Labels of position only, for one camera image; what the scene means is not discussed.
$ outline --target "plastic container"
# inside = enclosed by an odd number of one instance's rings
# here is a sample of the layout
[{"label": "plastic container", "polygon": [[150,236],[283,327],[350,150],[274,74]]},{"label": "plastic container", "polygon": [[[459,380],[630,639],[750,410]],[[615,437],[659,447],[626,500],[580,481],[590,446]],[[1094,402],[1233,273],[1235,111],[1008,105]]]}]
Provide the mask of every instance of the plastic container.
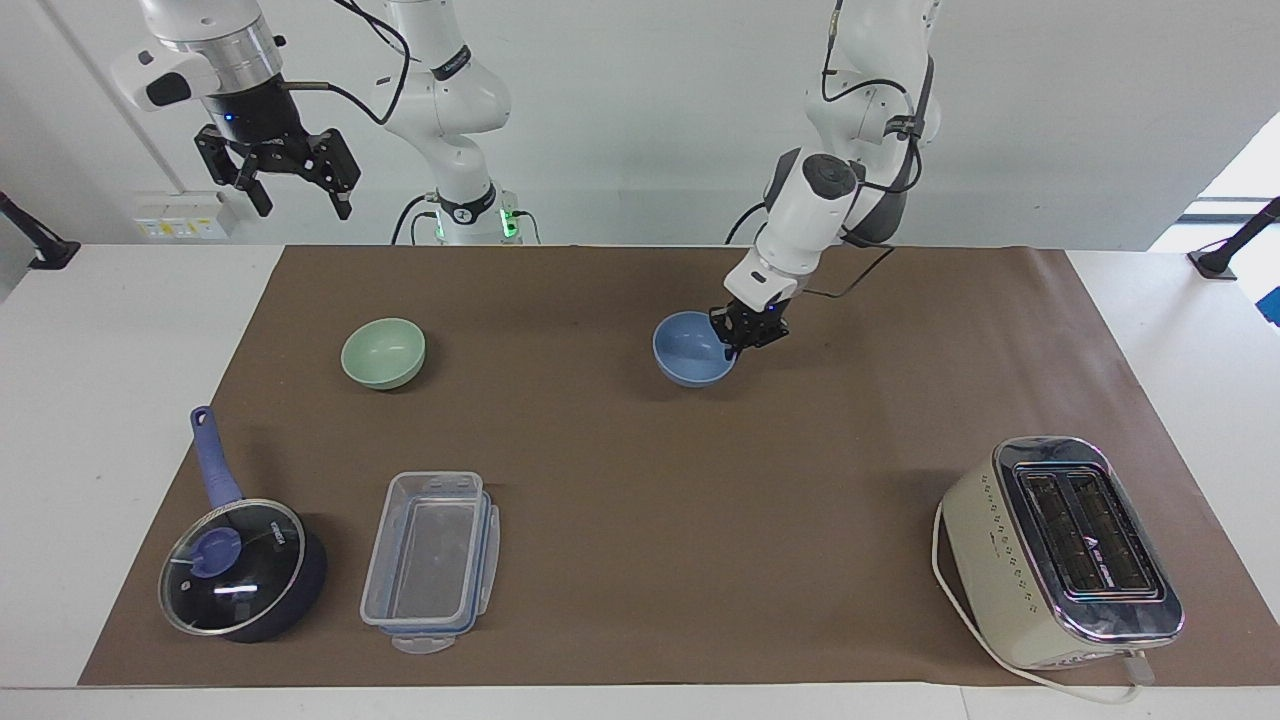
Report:
[{"label": "plastic container", "polygon": [[360,618],[412,655],[439,652],[489,606],[498,507],[475,473],[402,473],[387,489]]}]

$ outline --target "blue handle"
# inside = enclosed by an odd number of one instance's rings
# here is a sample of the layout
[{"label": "blue handle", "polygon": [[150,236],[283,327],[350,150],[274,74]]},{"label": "blue handle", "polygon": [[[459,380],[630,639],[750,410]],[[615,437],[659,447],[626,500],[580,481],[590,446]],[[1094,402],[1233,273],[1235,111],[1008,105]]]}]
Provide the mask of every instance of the blue handle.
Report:
[{"label": "blue handle", "polygon": [[196,434],[196,460],[200,473],[205,477],[205,492],[214,507],[244,500],[244,493],[236,484],[227,457],[223,455],[223,441],[218,437],[218,423],[214,421],[214,409],[196,407],[191,411],[191,430]]}]

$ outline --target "white table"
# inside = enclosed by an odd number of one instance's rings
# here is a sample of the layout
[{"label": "white table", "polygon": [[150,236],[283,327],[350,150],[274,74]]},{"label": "white table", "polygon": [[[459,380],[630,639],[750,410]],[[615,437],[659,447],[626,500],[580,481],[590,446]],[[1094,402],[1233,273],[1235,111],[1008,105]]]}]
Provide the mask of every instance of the white table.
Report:
[{"label": "white table", "polygon": [[[1280,688],[1156,688],[1123,708],[1038,688],[919,683],[74,689],[280,247],[86,246],[0,305],[0,716],[1272,716]],[[1280,615],[1280,336],[1178,255],[1071,260],[1236,550]],[[1212,378],[1196,382],[1193,378]]]}]

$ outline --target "toaster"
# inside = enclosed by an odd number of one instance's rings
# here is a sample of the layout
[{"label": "toaster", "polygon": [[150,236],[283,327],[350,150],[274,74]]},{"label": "toaster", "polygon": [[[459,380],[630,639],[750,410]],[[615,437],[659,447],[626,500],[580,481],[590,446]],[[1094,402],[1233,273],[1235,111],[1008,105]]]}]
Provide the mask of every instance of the toaster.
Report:
[{"label": "toaster", "polygon": [[1005,662],[1052,670],[1174,642],[1183,606],[1098,448],[1001,443],[942,500],[982,639]]}]

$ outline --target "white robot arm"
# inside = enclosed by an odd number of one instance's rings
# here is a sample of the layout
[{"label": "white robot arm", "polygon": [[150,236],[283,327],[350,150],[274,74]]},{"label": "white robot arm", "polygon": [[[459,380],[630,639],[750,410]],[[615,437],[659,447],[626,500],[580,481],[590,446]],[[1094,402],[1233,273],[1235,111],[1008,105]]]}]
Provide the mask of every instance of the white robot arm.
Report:
[{"label": "white robot arm", "polygon": [[[388,0],[392,22],[413,56],[403,95],[387,129],[426,158],[440,204],[445,243],[518,242],[513,196],[489,177],[484,152],[468,137],[498,129],[511,117],[507,86],[471,55],[449,0]],[[388,96],[389,82],[379,86]]]},{"label": "white robot arm", "polygon": [[[941,0],[854,1],[838,33],[844,0],[836,1],[828,67],[808,94],[823,150],[801,147],[778,161],[764,195],[768,224],[724,277],[732,300],[710,311],[730,357],[787,334],[782,313],[823,250],[882,243],[897,231],[919,179],[919,143],[937,132],[928,42]],[[837,40],[854,69],[829,69]]]},{"label": "white robot arm", "polygon": [[284,37],[271,35],[257,0],[138,1],[154,37],[111,65],[122,92],[143,110],[198,97],[214,120],[195,138],[210,176],[246,192],[259,215],[271,211],[256,177],[265,172],[319,186],[347,219],[360,167],[340,132],[302,127],[280,74]]}]

